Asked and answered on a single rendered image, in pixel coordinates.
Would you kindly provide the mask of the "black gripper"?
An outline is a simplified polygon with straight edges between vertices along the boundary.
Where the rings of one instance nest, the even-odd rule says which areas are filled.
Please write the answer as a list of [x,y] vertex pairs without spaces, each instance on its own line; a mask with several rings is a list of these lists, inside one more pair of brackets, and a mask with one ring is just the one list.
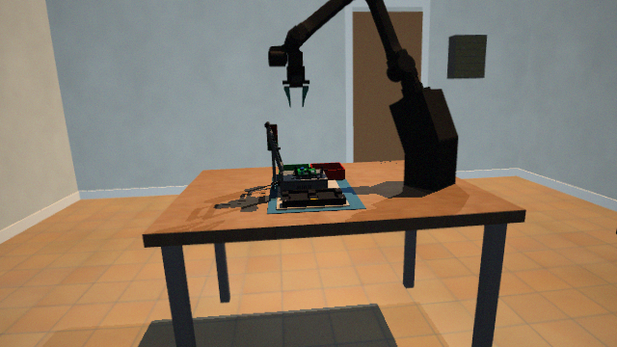
[[284,87],[284,91],[285,91],[286,96],[288,98],[288,102],[289,102],[289,106],[290,107],[291,107],[291,102],[290,102],[290,91],[289,91],[289,88],[303,88],[302,104],[303,104],[303,107],[304,107],[305,98],[306,98],[306,95],[308,93],[309,86],[303,86],[303,84],[309,84],[309,80],[302,80],[302,82],[282,81],[282,84],[283,85],[289,85],[289,87]]

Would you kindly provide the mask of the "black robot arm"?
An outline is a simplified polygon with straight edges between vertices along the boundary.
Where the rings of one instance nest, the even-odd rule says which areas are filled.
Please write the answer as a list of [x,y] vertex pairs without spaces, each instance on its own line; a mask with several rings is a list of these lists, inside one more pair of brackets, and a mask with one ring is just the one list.
[[[430,87],[423,88],[422,83],[419,82],[415,60],[408,55],[406,49],[402,49],[389,18],[384,0],[365,1],[371,11],[386,51],[388,60],[387,76],[392,82],[401,81],[401,86],[403,88],[401,90],[403,94],[402,98],[416,93],[419,90],[431,90]],[[353,0],[329,0],[306,20],[299,23],[297,26],[295,25],[288,31],[283,45],[271,46],[269,48],[269,67],[285,67],[288,62],[290,67],[286,67],[287,81],[302,82],[302,80],[305,80],[303,52],[301,52],[299,48],[312,34],[351,2],[353,2]]]

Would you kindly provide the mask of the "green circuit board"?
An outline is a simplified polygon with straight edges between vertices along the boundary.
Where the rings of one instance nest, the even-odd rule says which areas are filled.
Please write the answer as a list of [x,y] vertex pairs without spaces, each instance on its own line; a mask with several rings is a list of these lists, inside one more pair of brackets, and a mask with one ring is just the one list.
[[307,175],[307,174],[309,174],[309,171],[310,171],[310,174],[317,174],[316,171],[315,171],[315,168],[312,169],[311,167],[308,167],[306,169],[301,168],[301,169],[297,169],[297,170],[298,170],[298,175]]

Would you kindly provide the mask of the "green bin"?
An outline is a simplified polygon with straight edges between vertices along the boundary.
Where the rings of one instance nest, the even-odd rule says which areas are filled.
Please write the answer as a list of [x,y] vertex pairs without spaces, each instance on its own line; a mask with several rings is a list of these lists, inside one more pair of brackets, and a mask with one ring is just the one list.
[[[297,166],[297,169],[301,169],[301,168],[308,168],[309,164],[295,164],[295,165],[283,165],[283,170],[284,171],[294,171],[295,166]],[[280,180],[280,171],[279,171],[279,180]]]

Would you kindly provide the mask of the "red open box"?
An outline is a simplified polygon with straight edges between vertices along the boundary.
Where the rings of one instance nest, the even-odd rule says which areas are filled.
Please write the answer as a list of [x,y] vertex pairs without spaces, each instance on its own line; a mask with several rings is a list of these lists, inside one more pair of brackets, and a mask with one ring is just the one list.
[[311,168],[315,168],[316,170],[322,170],[321,166],[323,166],[323,169],[328,169],[327,171],[324,171],[328,180],[345,179],[345,169],[339,162],[338,163],[317,163],[317,164],[310,164],[310,166]]

